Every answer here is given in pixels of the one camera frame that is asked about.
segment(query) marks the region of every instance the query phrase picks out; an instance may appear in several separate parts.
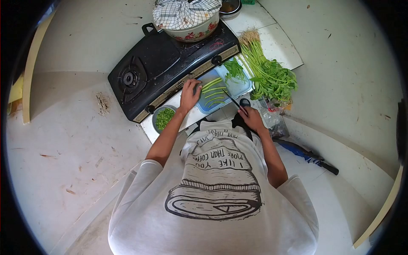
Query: checkered cloth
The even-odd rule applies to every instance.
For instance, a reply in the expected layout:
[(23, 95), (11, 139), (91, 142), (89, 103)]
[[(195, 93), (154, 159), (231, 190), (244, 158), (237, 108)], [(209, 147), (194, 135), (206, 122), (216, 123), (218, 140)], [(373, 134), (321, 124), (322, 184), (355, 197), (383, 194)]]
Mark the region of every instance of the checkered cloth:
[(216, 14), (222, 0), (156, 0), (153, 21), (158, 27), (181, 30), (195, 27)]

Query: white t-shirt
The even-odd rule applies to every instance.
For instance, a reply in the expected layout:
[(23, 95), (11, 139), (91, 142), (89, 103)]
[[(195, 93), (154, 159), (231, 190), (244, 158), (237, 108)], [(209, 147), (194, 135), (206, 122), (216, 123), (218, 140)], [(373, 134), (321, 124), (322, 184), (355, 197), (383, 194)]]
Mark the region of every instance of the white t-shirt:
[(142, 162), (109, 223), (115, 255), (314, 254), (318, 222), (298, 176), (266, 178), (259, 138), (231, 121), (202, 122), (163, 168)]

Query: black gas stove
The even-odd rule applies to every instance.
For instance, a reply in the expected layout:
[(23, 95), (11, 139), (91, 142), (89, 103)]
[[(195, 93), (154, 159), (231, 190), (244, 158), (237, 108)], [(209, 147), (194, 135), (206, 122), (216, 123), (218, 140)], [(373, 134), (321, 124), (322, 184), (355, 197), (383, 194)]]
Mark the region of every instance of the black gas stove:
[(180, 91), (188, 79), (198, 78), (241, 51), (237, 37), (222, 21), (211, 36), (192, 43), (158, 32), (152, 23), (142, 30), (145, 37), (108, 76), (126, 117), (137, 123)]

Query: stove knob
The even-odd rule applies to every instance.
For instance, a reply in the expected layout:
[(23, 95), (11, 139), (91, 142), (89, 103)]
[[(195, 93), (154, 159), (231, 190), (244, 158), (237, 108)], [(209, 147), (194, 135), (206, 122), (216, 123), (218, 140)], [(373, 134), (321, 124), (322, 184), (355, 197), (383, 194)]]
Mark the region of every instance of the stove knob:
[(213, 58), (211, 59), (211, 64), (220, 67), (220, 66), (221, 66), (221, 61), (222, 61), (221, 56), (220, 56), (220, 55), (216, 55), (215, 57), (213, 57)]
[(153, 114), (155, 109), (156, 108), (153, 105), (148, 105), (148, 106), (146, 106), (146, 108), (144, 110), (147, 111), (150, 114)]

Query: printed graphic on shirt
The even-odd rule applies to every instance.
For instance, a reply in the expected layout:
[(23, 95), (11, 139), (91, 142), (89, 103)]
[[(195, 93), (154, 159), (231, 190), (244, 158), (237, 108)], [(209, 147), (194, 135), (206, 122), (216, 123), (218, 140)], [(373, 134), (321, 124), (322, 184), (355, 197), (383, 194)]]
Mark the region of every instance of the printed graphic on shirt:
[(169, 191), (165, 209), (180, 217), (241, 220), (261, 207), (252, 166), (228, 131), (209, 130), (187, 155), (183, 179)]

